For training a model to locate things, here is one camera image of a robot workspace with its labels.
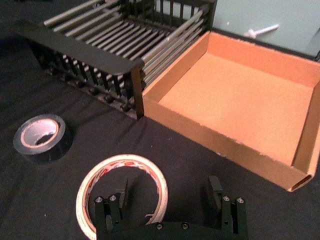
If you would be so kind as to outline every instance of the double-sided tape roll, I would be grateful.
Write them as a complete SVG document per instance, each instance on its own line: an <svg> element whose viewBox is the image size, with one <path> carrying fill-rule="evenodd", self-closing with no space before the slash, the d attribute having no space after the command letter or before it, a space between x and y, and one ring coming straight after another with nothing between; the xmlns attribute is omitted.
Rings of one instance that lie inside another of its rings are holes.
<svg viewBox="0 0 320 240"><path fill-rule="evenodd" d="M150 160L134 155L116 155L97 164L84 178L76 196L75 213L83 233L91 240L96 240L96 228L93 225L88 210L89 196L98 180L109 171L121 167L139 168L149 174L154 180L158 193L158 203L147 224L161 222L168 204L167 182L161 170Z"/></svg>
<svg viewBox="0 0 320 240"><path fill-rule="evenodd" d="M26 159L48 163L61 158L72 144L64 120L55 114L42 114L27 120L16 131L14 148Z"/></svg>

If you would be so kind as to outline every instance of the orange cardboard box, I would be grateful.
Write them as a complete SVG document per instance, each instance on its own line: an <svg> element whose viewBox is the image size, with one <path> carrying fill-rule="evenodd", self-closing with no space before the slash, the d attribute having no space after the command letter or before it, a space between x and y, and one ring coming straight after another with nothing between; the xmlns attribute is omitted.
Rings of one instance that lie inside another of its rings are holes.
<svg viewBox="0 0 320 240"><path fill-rule="evenodd" d="M207 32L143 92L144 113L289 192L315 175L320 64Z"/></svg>

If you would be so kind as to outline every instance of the black cloth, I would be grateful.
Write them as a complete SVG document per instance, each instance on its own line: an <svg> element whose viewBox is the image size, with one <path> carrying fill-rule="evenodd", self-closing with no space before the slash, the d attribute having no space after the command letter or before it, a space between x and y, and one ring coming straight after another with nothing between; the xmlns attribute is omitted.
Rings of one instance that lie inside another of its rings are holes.
<svg viewBox="0 0 320 240"><path fill-rule="evenodd" d="M26 41L9 31L11 21L41 22L83 0L0 1L0 239L86 239L78 226L75 202L85 175L117 154L152 160L168 184L164 221L210 226L205 188L218 176L231 197L247 204L253 240L320 239L320 172L294 193L175 133L147 117L139 121L41 71ZM36 165L13 147L19 126L31 117L54 113L72 131L67 154L51 164ZM137 169L117 169L94 188L105 197L124 176L129 178L128 221L146 222L157 201L154 183Z"/></svg>

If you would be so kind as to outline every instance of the metal rack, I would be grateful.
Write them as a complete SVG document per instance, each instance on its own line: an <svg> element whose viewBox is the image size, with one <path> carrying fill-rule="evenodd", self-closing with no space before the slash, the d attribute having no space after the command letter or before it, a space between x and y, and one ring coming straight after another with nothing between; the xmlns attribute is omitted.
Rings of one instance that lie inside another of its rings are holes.
<svg viewBox="0 0 320 240"><path fill-rule="evenodd" d="M20 20L13 30L28 39L44 70L139 119L144 88L211 29L216 4L90 0L43 25Z"/></svg>

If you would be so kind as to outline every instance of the white tape roll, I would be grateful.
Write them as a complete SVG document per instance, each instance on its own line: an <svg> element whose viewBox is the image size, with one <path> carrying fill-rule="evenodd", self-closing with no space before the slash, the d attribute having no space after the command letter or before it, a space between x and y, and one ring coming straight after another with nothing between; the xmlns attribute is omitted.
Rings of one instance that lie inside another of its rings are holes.
<svg viewBox="0 0 320 240"><path fill-rule="evenodd" d="M168 186L160 169L150 160L133 154L116 155L97 164L84 178L76 196L75 213L83 233L91 240L96 240L96 228L91 222L88 210L89 196L98 180L109 171L121 167L139 168L149 174L154 180L158 203L154 214L146 224L161 222L168 204Z"/></svg>

